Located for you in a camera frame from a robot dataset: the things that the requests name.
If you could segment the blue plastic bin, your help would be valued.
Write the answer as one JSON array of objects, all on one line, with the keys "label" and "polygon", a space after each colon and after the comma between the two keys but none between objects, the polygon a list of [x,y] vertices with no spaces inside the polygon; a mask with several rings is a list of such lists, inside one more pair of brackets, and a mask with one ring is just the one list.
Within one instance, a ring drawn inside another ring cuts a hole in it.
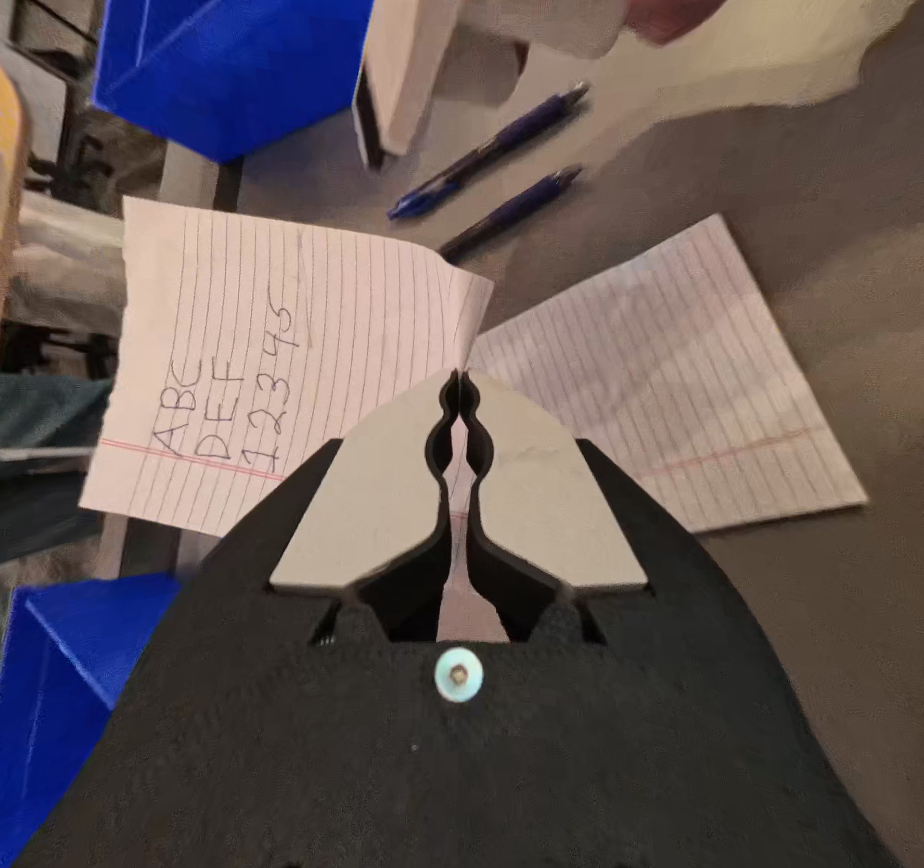
[{"label": "blue plastic bin", "polygon": [[14,589],[1,675],[3,867],[74,781],[180,589],[170,574]]},{"label": "blue plastic bin", "polygon": [[107,0],[91,102],[216,163],[350,107],[374,0]]}]

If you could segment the blue retractable pen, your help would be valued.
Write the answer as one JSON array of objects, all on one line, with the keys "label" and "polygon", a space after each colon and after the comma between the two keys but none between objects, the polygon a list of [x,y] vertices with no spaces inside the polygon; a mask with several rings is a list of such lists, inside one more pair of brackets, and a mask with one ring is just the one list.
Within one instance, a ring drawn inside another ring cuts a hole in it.
[{"label": "blue retractable pen", "polygon": [[480,172],[569,119],[591,89],[583,81],[543,101],[446,169],[402,196],[387,212],[396,222],[423,217],[461,191]]},{"label": "blue retractable pen", "polygon": [[453,239],[443,243],[437,249],[437,254],[446,262],[458,261],[472,250],[547,208],[578,179],[583,170],[582,165],[571,165],[543,177]]}]

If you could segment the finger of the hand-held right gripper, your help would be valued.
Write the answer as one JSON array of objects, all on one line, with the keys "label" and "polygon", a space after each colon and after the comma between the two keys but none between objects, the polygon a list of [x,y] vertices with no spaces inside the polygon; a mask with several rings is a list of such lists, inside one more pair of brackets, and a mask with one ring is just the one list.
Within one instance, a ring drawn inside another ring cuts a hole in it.
[{"label": "finger of the hand-held right gripper", "polygon": [[465,1],[373,0],[352,103],[367,169],[409,153]]}]

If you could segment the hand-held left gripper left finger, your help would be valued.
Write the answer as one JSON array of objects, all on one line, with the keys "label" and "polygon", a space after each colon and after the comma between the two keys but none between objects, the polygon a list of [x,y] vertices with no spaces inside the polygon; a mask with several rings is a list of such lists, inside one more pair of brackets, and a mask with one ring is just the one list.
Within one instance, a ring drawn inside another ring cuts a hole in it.
[{"label": "hand-held left gripper left finger", "polygon": [[391,638],[438,613],[452,560],[444,472],[459,381],[442,370],[337,442],[270,576],[275,592],[362,603]]}]

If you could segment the grey desk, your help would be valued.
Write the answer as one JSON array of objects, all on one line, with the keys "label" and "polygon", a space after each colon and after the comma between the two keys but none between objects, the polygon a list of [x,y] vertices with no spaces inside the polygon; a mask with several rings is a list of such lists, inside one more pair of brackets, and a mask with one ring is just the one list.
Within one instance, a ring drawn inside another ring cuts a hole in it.
[{"label": "grey desk", "polygon": [[922,0],[731,0],[653,49],[534,49],[500,108],[433,104],[415,149],[363,169],[348,112],[217,169],[169,146],[169,203],[387,234],[387,207],[549,94],[563,131],[410,225],[436,247],[543,173],[585,166],[470,266],[486,327],[721,213],[871,503],[706,536],[882,837],[922,866]]}]

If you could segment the lined paper sheet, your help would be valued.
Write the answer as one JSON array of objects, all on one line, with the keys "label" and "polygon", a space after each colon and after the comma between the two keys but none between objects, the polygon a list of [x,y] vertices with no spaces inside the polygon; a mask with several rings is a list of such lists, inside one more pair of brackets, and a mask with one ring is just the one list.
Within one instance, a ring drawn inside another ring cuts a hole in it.
[{"label": "lined paper sheet", "polygon": [[492,283],[423,246],[129,199],[79,505],[226,536],[328,441],[468,361]]}]

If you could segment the white lined legal pad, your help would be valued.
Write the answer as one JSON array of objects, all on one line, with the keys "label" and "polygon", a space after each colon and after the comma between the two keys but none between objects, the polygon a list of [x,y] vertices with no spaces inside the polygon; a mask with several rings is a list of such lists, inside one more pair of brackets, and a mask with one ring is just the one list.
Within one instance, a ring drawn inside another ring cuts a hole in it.
[{"label": "white lined legal pad", "polygon": [[482,333],[469,366],[695,534],[869,503],[719,214]]}]

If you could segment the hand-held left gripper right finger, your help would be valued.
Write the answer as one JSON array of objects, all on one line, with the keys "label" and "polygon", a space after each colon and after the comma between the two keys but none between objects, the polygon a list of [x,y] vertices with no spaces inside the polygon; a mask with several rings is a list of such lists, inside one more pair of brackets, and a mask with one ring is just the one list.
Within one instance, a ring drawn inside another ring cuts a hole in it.
[{"label": "hand-held left gripper right finger", "polygon": [[462,379],[473,471],[468,580],[512,641],[556,603],[586,618],[591,598],[649,585],[572,432],[533,400],[479,371]]}]

